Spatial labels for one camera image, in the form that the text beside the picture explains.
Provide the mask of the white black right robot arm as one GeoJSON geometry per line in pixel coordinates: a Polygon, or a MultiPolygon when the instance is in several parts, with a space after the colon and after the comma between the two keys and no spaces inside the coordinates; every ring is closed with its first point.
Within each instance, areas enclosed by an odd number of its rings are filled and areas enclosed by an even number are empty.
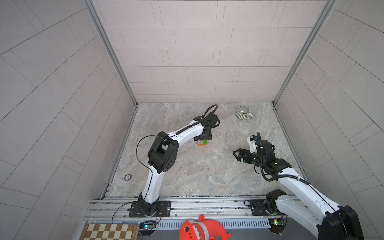
{"type": "Polygon", "coordinates": [[[362,240],[364,234],[358,214],[350,206],[342,207],[306,181],[286,160],[275,156],[275,146],[257,133],[247,138],[249,150],[233,151],[237,161],[251,164],[267,182],[279,182],[301,204],[280,189],[266,194],[264,206],[273,216],[282,214],[294,219],[318,240],[362,240]]]}

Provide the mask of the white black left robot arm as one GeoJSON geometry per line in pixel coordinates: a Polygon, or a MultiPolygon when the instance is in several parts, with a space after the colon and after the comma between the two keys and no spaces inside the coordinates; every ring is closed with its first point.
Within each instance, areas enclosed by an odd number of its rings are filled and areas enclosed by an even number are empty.
{"type": "Polygon", "coordinates": [[[217,105],[211,112],[195,117],[185,127],[170,133],[159,132],[148,152],[149,175],[144,190],[137,201],[133,203],[134,210],[150,217],[158,209],[160,188],[165,172],[175,164],[179,147],[190,140],[211,140],[212,129],[220,125],[220,120],[215,114],[217,105]]]}

